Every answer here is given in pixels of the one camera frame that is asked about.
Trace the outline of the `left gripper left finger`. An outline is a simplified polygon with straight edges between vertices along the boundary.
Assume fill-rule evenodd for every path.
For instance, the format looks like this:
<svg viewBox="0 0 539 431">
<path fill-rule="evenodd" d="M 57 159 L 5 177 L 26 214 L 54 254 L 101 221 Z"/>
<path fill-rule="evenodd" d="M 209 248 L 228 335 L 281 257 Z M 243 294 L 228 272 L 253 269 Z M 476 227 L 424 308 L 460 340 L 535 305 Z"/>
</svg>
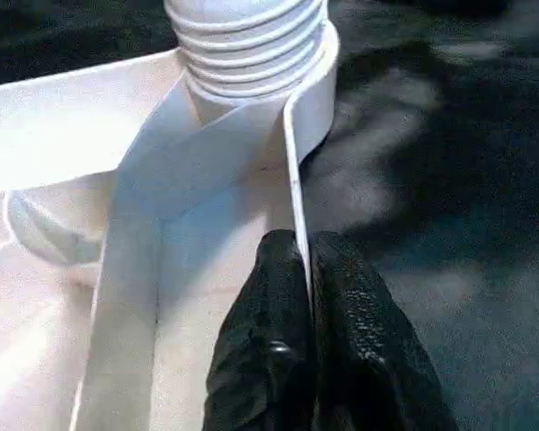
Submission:
<svg viewBox="0 0 539 431">
<path fill-rule="evenodd" d="M 294 232 L 266 233 L 227 313 L 206 379 L 205 430 L 309 430 L 314 334 Z"/>
</svg>

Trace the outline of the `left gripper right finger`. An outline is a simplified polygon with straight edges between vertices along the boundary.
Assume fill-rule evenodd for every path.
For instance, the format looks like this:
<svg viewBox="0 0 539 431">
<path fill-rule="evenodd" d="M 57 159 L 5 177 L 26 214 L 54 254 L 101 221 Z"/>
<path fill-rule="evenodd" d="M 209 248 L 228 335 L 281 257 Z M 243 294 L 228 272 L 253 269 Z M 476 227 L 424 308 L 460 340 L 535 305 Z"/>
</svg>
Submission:
<svg viewBox="0 0 539 431">
<path fill-rule="evenodd" d="M 310 245 L 320 430 L 455 430 L 429 355 L 386 283 L 351 241 Z"/>
</svg>

